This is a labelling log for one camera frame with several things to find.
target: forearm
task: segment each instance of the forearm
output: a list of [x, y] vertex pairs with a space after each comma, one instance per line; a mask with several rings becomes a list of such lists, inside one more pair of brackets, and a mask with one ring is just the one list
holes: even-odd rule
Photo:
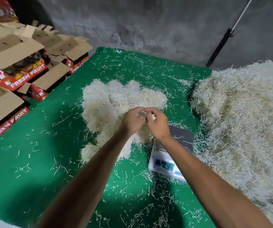
[[86, 227], [128, 139], [118, 130], [48, 207], [37, 228]]
[[175, 139], [164, 139], [162, 145], [218, 226], [273, 227], [249, 199], [186, 151]]

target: right arm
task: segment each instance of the right arm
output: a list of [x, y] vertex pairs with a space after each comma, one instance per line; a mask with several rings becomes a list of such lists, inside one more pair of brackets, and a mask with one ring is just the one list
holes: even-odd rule
[[217, 227], [273, 228], [268, 218], [245, 195], [179, 144], [169, 132], [167, 117], [145, 108], [150, 132], [167, 150], [185, 180]]

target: weighing scale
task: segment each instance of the weighing scale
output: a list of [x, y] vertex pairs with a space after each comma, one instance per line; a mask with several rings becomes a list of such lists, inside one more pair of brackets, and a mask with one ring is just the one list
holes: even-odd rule
[[[169, 130], [172, 137], [185, 147], [186, 152], [193, 153], [193, 132], [175, 126], [169, 126]], [[148, 169], [178, 180], [186, 181], [169, 153], [167, 153], [165, 148], [157, 140], [154, 140]]]

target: left arm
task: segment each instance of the left arm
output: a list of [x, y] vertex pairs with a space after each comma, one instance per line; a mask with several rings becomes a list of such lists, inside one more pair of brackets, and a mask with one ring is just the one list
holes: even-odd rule
[[84, 228], [88, 225], [119, 153], [145, 123], [146, 119], [138, 116], [142, 110], [144, 107], [136, 107], [125, 114], [119, 129], [64, 187], [36, 228]]

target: hand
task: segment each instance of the hand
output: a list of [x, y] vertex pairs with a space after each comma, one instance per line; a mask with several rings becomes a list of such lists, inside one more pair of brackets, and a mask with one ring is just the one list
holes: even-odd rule
[[150, 133], [161, 142], [163, 139], [171, 137], [169, 132], [168, 119], [166, 115], [155, 107], [147, 107], [144, 109], [147, 113], [147, 122], [149, 126]]
[[129, 137], [137, 133], [146, 122], [146, 118], [139, 113], [143, 110], [144, 107], [139, 106], [126, 112], [119, 129], [124, 130]]

